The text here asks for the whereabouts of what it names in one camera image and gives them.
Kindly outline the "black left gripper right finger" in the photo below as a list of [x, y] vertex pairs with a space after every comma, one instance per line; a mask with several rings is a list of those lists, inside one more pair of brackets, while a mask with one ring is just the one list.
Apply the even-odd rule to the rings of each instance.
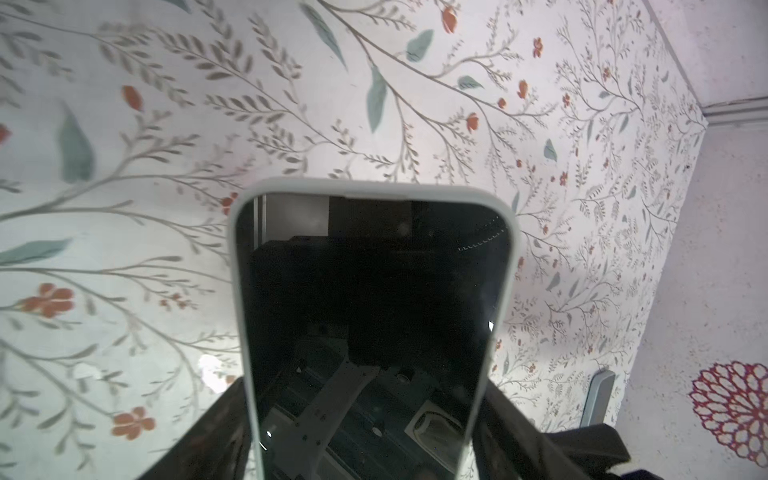
[[493, 383], [488, 383], [472, 433], [480, 479], [598, 479], [584, 459], [581, 428], [542, 433]]

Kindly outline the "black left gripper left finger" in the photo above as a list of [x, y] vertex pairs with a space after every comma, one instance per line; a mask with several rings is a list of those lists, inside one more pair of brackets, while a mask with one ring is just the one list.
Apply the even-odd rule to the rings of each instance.
[[141, 480], [242, 480], [252, 434], [245, 383], [236, 379]]

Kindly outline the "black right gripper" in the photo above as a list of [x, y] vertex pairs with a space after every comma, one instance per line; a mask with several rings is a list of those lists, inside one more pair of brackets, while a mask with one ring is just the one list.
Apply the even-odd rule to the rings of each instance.
[[592, 479], [661, 480], [644, 469], [621, 475], [611, 472], [613, 467], [628, 463], [631, 456], [619, 433], [610, 425], [596, 424], [545, 433], [545, 436]]

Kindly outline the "light blue phone case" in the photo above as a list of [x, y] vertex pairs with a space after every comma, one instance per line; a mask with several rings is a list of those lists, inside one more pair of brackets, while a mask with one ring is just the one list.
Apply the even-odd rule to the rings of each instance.
[[591, 379], [580, 426], [603, 424], [610, 403], [616, 374], [608, 369], [597, 372]]

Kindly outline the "black phone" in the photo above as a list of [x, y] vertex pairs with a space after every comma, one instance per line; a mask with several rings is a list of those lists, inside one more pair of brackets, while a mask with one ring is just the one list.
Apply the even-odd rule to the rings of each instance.
[[230, 213], [257, 479], [456, 479], [517, 228], [471, 187], [270, 178]]

